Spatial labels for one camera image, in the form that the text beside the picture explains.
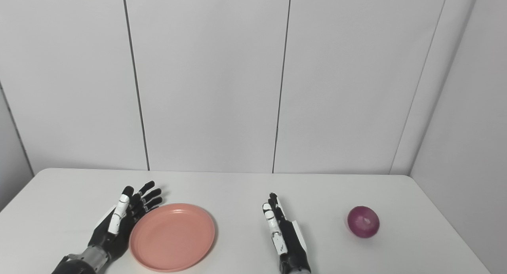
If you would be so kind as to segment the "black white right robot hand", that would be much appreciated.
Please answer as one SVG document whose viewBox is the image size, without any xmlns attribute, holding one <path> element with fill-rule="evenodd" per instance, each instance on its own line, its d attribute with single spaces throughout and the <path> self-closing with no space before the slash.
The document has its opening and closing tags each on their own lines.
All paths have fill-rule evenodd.
<svg viewBox="0 0 507 274">
<path fill-rule="evenodd" d="M 270 193 L 262 206 L 270 236 L 279 257 L 281 274 L 311 274 L 307 247 L 296 221 L 286 218 L 278 196 Z"/>
</svg>

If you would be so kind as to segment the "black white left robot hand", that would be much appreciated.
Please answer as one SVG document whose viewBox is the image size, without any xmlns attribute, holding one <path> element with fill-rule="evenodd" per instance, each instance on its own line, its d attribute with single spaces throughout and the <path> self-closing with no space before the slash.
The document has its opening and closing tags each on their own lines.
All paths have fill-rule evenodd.
<svg viewBox="0 0 507 274">
<path fill-rule="evenodd" d="M 113 210 L 94 229 L 88 246 L 104 252 L 107 263 L 127 251 L 134 226 L 162 203 L 162 190 L 154 186 L 154 181 L 147 182 L 138 191 L 126 186 Z"/>
</svg>

